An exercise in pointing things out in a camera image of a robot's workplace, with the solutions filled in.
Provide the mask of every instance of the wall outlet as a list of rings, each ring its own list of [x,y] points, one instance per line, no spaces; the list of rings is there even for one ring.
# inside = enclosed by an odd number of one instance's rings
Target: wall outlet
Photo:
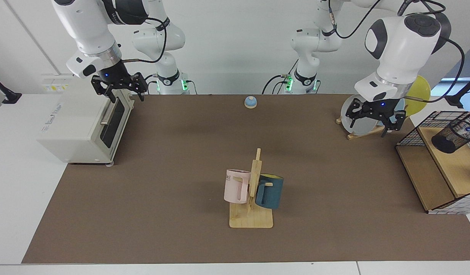
[[[41,85],[46,92],[63,92],[69,86],[71,79],[74,77],[72,74],[42,74]]]

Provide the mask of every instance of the brown table mat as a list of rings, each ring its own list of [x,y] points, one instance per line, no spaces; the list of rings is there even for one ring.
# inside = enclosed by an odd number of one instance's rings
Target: brown table mat
[[[147,96],[115,165],[68,165],[23,263],[470,260],[462,215],[428,215],[394,145],[347,141],[348,95]],[[274,228],[231,229],[225,170],[285,178]]]

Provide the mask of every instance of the mug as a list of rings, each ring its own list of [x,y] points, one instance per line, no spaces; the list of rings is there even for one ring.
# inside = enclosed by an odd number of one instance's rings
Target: mug
[[[250,172],[228,169],[225,179],[225,200],[234,204],[245,204],[248,198]]]
[[[271,174],[261,174],[257,189],[256,204],[260,207],[277,209],[281,199],[284,179]]]

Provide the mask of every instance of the mug handle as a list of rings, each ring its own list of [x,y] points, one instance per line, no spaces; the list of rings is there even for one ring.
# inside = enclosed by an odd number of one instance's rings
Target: mug handle
[[[237,201],[245,202],[247,200],[247,191],[244,192],[243,187],[247,186],[249,182],[246,181],[244,178],[241,178],[240,176],[234,176],[233,179],[240,183],[238,185],[238,190],[237,190]]]
[[[259,187],[258,187],[258,190],[257,192],[261,192],[261,200],[259,201],[259,203],[261,204],[261,206],[265,205],[265,187],[266,186],[274,186],[273,183],[270,183],[269,181],[267,180],[260,180],[259,181]]]

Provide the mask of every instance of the metal mesh cup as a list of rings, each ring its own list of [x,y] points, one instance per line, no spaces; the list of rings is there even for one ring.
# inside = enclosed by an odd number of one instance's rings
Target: metal mesh cup
[[[441,152],[454,153],[470,141],[470,123],[453,120],[438,134],[432,137],[432,144]]]

